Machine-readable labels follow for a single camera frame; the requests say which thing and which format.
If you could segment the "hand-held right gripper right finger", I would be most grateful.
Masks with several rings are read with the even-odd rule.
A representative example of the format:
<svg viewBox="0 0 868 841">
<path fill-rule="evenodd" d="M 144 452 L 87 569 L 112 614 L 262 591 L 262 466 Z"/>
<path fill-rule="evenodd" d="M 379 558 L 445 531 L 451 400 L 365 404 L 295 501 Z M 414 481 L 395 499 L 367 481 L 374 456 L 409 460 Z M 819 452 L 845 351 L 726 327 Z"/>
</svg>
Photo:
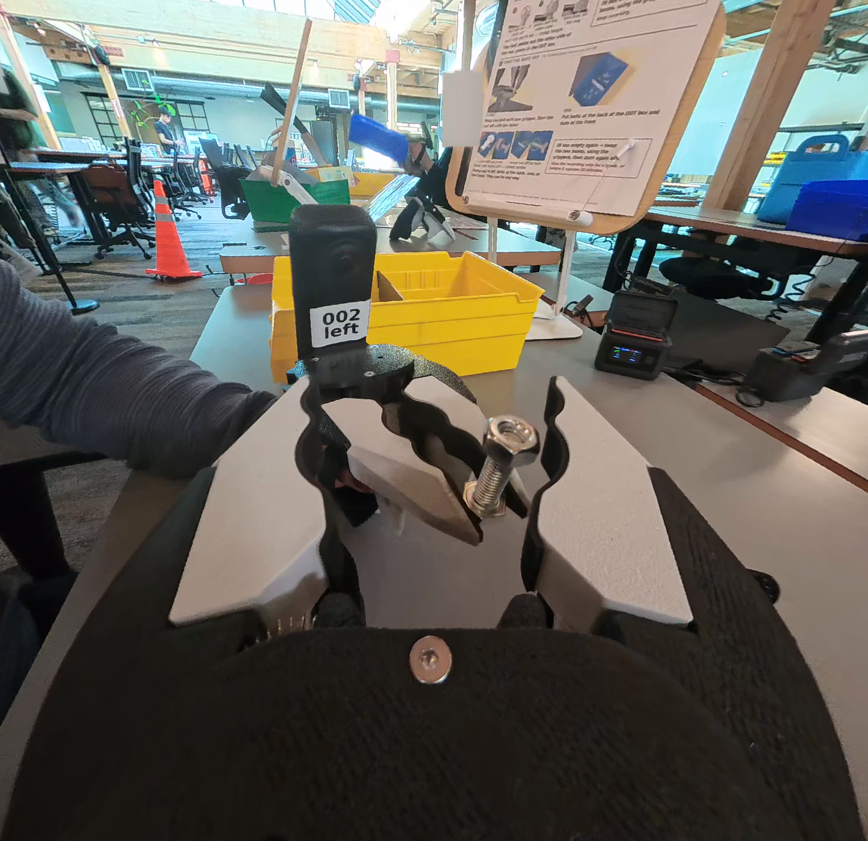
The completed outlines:
<svg viewBox="0 0 868 841">
<path fill-rule="evenodd" d="M 562 376 L 549 381 L 541 463 L 522 552 L 528 590 L 556 629 L 592 633 L 612 614 L 693 620 L 644 456 Z"/>
</svg>

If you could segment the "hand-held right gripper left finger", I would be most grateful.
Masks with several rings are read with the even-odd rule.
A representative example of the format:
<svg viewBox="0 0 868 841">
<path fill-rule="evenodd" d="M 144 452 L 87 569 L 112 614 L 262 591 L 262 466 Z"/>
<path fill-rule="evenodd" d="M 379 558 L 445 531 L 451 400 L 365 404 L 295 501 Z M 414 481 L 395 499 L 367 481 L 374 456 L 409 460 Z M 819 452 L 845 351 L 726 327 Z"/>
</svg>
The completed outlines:
<svg viewBox="0 0 868 841">
<path fill-rule="evenodd" d="M 251 612 L 265 630 L 308 630 L 328 592 L 363 608 L 356 565 L 320 483 L 316 382 L 293 384 L 214 465 L 168 619 Z"/>
</svg>

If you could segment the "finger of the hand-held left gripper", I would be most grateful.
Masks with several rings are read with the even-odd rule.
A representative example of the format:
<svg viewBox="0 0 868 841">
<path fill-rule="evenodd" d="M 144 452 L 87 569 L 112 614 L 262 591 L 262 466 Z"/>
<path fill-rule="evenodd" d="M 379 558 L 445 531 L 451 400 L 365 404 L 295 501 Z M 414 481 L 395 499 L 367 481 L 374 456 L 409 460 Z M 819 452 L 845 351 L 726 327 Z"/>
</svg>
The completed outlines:
<svg viewBox="0 0 868 841">
<path fill-rule="evenodd" d="M 339 399 L 323 410 L 349 442 L 347 460 L 354 478 L 431 528 L 472 546 L 482 543 L 481 530 L 443 471 L 386 427 L 376 401 Z"/>
<path fill-rule="evenodd" d="M 464 484 L 479 476 L 486 455 L 483 439 L 490 418 L 479 406 L 435 377 L 412 380 L 398 401 L 398 432 L 418 456 L 439 467 L 461 503 Z M 505 488 L 506 510 L 525 518 L 530 498 L 518 466 Z"/>
</svg>

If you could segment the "yellow plastic bin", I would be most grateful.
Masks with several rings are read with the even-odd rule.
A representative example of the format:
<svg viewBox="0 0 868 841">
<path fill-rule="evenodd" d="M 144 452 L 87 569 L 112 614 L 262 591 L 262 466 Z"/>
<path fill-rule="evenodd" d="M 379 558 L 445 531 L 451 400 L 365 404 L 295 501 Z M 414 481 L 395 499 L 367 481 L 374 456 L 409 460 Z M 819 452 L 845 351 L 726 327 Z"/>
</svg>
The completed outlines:
<svg viewBox="0 0 868 841">
<path fill-rule="evenodd" d="M 409 349 L 460 376 L 511 370 L 542 293 L 471 252 L 377 254 L 366 342 Z"/>
</svg>

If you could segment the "silver hex bolt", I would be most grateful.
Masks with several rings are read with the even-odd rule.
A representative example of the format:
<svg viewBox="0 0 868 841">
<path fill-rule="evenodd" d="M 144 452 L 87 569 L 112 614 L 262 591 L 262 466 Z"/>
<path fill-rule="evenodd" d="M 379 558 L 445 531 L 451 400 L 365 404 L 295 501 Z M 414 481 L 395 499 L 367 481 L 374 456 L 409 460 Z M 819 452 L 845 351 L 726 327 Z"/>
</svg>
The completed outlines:
<svg viewBox="0 0 868 841">
<path fill-rule="evenodd" d="M 505 488 L 509 484 L 515 456 L 512 451 L 488 454 L 479 476 L 464 484 L 463 501 L 480 519 L 500 517 L 505 513 Z"/>
</svg>

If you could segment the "silver hex nut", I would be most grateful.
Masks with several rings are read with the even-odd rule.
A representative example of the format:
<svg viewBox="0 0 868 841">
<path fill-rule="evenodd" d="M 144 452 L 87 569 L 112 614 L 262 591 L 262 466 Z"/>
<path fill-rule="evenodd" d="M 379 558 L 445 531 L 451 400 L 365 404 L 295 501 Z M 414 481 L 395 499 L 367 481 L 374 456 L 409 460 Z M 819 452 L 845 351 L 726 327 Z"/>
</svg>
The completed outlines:
<svg viewBox="0 0 868 841">
<path fill-rule="evenodd" d="M 484 435 L 483 451 L 499 465 L 529 465 L 540 452 L 537 429 L 514 415 L 492 417 Z"/>
</svg>

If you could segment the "person's left forearm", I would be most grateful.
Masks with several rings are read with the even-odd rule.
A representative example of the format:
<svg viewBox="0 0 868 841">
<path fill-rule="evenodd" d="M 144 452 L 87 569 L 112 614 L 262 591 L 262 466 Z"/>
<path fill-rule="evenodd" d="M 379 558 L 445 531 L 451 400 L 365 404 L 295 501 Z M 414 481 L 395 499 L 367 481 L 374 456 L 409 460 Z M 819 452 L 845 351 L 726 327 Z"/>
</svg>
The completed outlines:
<svg viewBox="0 0 868 841">
<path fill-rule="evenodd" d="M 1 264 L 1 417 L 168 478 L 211 466 L 276 401 L 39 298 Z"/>
</svg>

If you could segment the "green plastic bin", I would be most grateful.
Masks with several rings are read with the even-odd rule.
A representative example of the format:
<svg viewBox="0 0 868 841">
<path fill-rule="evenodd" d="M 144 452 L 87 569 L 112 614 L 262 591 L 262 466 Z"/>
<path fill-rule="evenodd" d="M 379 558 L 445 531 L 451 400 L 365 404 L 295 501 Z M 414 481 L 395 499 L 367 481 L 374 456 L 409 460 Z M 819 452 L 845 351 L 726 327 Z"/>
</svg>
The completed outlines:
<svg viewBox="0 0 868 841">
<path fill-rule="evenodd" d="M 273 187 L 267 181 L 241 179 L 241 190 L 252 218 L 257 223 L 288 224 L 293 210 L 301 204 L 288 190 Z M 351 203 L 347 180 L 318 182 L 307 188 L 307 193 L 320 205 L 348 205 Z"/>
</svg>

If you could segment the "idle hand-held gripper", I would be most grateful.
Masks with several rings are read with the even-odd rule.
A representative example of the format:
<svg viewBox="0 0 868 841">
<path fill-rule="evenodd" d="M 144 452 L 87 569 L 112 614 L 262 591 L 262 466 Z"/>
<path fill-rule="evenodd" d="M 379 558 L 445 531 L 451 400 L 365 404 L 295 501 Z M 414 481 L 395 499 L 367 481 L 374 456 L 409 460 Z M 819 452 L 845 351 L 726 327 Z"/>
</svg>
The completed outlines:
<svg viewBox="0 0 868 841">
<path fill-rule="evenodd" d="M 396 217 L 389 233 L 390 241 L 409 240 L 413 234 L 422 229 L 428 240 L 436 236 L 445 236 L 445 242 L 456 239 L 454 229 L 445 214 L 429 199 L 423 196 L 409 196 L 406 206 Z"/>
</svg>

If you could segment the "blue plastic bin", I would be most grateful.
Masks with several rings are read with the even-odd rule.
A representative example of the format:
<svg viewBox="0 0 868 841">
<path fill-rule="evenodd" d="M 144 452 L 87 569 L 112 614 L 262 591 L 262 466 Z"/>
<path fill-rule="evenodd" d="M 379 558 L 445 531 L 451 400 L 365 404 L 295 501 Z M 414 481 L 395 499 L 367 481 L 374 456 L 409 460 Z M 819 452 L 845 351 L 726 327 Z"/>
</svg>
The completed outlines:
<svg viewBox="0 0 868 841">
<path fill-rule="evenodd" d="M 867 180 L 806 183 L 788 216 L 786 229 L 866 242 Z"/>
<path fill-rule="evenodd" d="M 402 165 L 408 155 L 409 143 L 405 135 L 359 113 L 351 116 L 349 141 L 398 165 Z"/>
</svg>

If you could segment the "grey table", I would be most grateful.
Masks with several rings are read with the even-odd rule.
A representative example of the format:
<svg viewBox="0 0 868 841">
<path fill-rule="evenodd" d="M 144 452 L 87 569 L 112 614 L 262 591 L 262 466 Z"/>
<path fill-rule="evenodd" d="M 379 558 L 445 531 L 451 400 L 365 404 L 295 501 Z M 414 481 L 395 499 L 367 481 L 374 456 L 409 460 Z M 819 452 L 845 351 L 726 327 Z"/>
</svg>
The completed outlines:
<svg viewBox="0 0 868 841">
<path fill-rule="evenodd" d="M 421 232 L 409 239 L 391 240 L 391 230 L 377 227 L 377 253 L 446 252 L 452 257 L 473 253 L 488 259 L 488 228 L 458 230 L 455 238 L 440 232 L 434 236 Z M 225 273 L 271 273 L 274 260 L 288 254 L 288 235 L 283 232 L 251 232 L 244 240 L 225 244 L 219 253 Z M 560 263 L 561 253 L 545 243 L 529 239 L 509 230 L 498 229 L 495 240 L 495 261 L 503 268 L 546 267 Z"/>
</svg>

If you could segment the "black office chair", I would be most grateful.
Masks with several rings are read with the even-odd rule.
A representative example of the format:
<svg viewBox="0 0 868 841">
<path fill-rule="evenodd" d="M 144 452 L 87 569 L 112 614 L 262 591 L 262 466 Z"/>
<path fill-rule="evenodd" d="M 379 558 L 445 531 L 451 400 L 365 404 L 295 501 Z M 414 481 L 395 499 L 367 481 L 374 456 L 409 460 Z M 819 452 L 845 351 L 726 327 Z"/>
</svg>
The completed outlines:
<svg viewBox="0 0 868 841">
<path fill-rule="evenodd" d="M 742 272 L 727 261 L 708 257 L 673 257 L 662 261 L 659 271 L 667 282 L 708 301 L 767 301 L 772 293 L 780 295 L 790 278 Z"/>
<path fill-rule="evenodd" d="M 212 177 L 218 184 L 223 217 L 244 221 L 250 214 L 250 207 L 245 200 L 241 181 L 247 179 L 251 170 L 225 162 L 222 149 L 216 141 L 201 138 L 200 143 Z"/>
</svg>

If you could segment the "wooden board on white stand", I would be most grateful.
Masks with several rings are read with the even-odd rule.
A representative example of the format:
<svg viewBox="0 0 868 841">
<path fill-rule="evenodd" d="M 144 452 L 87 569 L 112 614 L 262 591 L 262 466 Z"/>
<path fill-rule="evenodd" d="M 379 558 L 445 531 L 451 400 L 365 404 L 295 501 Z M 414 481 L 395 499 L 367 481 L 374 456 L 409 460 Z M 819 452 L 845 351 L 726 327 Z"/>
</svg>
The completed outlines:
<svg viewBox="0 0 868 841">
<path fill-rule="evenodd" d="M 301 172 L 292 164 L 291 160 L 287 157 L 287 153 L 289 131 L 296 117 L 298 96 L 302 87 L 302 76 L 307 59 L 311 29 L 312 21 L 306 19 L 299 42 L 289 97 L 278 131 L 274 160 L 271 164 L 263 163 L 259 165 L 255 170 L 255 174 L 258 177 L 268 181 L 272 187 L 280 186 L 284 188 L 301 205 L 315 205 L 317 201 L 310 193 L 311 185 L 309 184 L 309 180 L 305 179 L 303 182 L 298 180 Z"/>
</svg>

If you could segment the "orange traffic cone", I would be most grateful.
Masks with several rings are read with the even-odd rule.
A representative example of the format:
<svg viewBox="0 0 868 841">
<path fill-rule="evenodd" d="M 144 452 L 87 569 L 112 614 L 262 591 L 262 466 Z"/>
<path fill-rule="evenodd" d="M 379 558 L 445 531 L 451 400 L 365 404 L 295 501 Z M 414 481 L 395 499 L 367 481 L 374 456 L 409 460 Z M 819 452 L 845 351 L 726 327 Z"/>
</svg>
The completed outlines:
<svg viewBox="0 0 868 841">
<path fill-rule="evenodd" d="M 189 261 L 179 239 L 162 182 L 154 180 L 156 221 L 156 267 L 145 270 L 146 276 L 162 281 L 186 281 L 201 279 L 203 273 L 190 268 Z"/>
</svg>

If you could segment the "white board stand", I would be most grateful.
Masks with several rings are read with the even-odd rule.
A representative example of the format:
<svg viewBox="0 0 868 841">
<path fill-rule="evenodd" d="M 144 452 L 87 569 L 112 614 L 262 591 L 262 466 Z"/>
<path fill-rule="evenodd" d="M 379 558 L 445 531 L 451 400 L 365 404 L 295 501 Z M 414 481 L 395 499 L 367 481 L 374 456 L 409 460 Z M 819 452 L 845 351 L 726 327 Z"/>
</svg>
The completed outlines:
<svg viewBox="0 0 868 841">
<path fill-rule="evenodd" d="M 576 232 L 565 233 L 565 245 L 557 280 L 557 296 L 553 304 L 540 297 L 528 330 L 526 341 L 574 340 L 582 337 L 582 328 L 566 314 Z"/>
</svg>

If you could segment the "black battery charger case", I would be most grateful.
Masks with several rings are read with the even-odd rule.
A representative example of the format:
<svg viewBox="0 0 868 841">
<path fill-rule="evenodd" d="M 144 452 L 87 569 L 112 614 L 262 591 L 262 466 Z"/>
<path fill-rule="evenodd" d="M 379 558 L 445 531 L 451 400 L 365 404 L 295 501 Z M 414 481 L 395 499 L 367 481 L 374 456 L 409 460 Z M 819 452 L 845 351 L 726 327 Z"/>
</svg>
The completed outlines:
<svg viewBox="0 0 868 841">
<path fill-rule="evenodd" d="M 594 368 L 636 380 L 656 380 L 667 365 L 677 299 L 620 290 L 602 329 Z"/>
</svg>

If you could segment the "brown backed office chair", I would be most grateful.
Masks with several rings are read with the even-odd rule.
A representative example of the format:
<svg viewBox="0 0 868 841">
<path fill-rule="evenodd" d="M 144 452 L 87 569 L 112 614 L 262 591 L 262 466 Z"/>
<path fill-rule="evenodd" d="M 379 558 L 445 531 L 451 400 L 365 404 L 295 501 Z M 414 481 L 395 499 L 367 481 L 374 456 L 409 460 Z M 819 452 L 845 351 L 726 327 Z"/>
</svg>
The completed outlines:
<svg viewBox="0 0 868 841">
<path fill-rule="evenodd" d="M 83 172 L 93 202 L 95 217 L 104 223 L 105 236 L 99 239 L 95 259 L 103 260 L 119 245 L 140 250 L 146 261 L 153 259 L 156 238 L 144 231 L 153 226 L 151 212 L 127 173 L 113 164 L 95 163 Z"/>
</svg>

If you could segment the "black battery charging dock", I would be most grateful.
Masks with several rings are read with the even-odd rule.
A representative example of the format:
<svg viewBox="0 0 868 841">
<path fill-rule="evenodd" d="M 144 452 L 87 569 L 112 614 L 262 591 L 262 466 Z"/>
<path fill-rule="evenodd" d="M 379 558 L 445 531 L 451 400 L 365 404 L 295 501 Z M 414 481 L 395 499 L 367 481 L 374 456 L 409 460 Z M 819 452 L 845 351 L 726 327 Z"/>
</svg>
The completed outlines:
<svg viewBox="0 0 868 841">
<path fill-rule="evenodd" d="M 741 392 L 762 402 L 784 402 L 817 394 L 835 373 L 821 349 L 806 343 L 796 348 L 760 350 L 741 381 Z"/>
</svg>

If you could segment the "black stanchion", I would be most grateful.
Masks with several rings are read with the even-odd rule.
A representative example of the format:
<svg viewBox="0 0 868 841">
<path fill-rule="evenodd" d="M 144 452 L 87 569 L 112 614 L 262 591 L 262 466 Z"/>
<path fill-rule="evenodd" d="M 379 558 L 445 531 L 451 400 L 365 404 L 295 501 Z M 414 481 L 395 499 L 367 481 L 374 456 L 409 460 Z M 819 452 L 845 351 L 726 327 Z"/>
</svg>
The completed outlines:
<svg viewBox="0 0 868 841">
<path fill-rule="evenodd" d="M 12 205 L 16 209 L 17 219 L 21 222 L 20 231 L 26 232 L 28 237 L 27 247 L 34 254 L 35 260 L 41 268 L 50 271 L 50 273 L 58 281 L 63 293 L 66 296 L 66 306 L 69 307 L 73 315 L 84 315 L 92 312 L 100 307 L 99 302 L 93 300 L 77 300 L 60 269 L 60 264 L 54 251 L 51 249 L 49 241 L 45 239 L 38 225 L 30 214 L 28 206 L 19 192 L 19 188 L 14 180 L 13 168 L 10 166 L 10 161 L 6 157 L 6 150 L 1 148 L 1 176 L 2 183 L 9 193 Z"/>
</svg>

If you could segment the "brown desk with black legs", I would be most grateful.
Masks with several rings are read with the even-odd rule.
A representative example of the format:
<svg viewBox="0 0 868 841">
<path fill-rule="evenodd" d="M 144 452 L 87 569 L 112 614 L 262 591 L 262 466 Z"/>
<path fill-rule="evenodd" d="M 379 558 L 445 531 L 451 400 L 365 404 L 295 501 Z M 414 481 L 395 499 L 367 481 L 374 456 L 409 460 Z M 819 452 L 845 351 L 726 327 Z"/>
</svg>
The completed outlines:
<svg viewBox="0 0 868 841">
<path fill-rule="evenodd" d="M 806 235 L 752 215 L 703 206 L 652 207 L 619 235 L 607 271 L 609 289 L 630 278 L 647 278 L 660 249 L 678 252 L 667 259 L 708 257 L 750 274 L 776 279 L 789 275 L 780 295 L 768 296 L 766 302 L 774 307 L 802 302 L 807 281 L 824 258 L 852 262 L 852 271 L 833 289 L 807 338 L 821 344 L 866 326 L 866 242 Z"/>
</svg>

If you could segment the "wooden instruction board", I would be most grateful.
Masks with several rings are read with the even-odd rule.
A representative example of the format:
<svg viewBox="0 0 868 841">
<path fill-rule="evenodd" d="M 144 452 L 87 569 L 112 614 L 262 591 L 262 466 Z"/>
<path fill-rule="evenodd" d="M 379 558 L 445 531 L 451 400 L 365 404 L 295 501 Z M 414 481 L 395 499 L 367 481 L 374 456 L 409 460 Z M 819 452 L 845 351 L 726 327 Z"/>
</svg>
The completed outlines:
<svg viewBox="0 0 868 841">
<path fill-rule="evenodd" d="M 725 31 L 723 0 L 508 0 L 471 147 L 466 214 L 613 235 L 653 204 Z"/>
</svg>

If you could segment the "blue tote bag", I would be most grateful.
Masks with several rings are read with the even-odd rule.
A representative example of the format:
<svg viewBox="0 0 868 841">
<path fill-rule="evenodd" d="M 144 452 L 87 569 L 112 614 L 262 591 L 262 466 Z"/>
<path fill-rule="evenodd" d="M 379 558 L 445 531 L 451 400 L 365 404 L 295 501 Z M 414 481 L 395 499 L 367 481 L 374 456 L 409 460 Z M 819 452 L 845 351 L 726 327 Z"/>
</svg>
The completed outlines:
<svg viewBox="0 0 868 841">
<path fill-rule="evenodd" d="M 847 136 L 842 133 L 810 136 L 787 153 L 755 217 L 783 226 L 805 184 L 866 178 L 867 152 L 852 149 Z"/>
</svg>

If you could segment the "wooden post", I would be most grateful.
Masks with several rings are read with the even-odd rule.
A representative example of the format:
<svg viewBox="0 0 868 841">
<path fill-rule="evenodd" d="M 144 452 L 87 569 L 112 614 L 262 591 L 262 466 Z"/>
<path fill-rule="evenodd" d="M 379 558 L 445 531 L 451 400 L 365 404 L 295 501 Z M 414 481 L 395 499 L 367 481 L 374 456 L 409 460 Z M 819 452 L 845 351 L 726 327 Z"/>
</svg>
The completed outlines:
<svg viewBox="0 0 868 841">
<path fill-rule="evenodd" d="M 704 207 L 743 210 L 836 2 L 781 2 Z"/>
</svg>

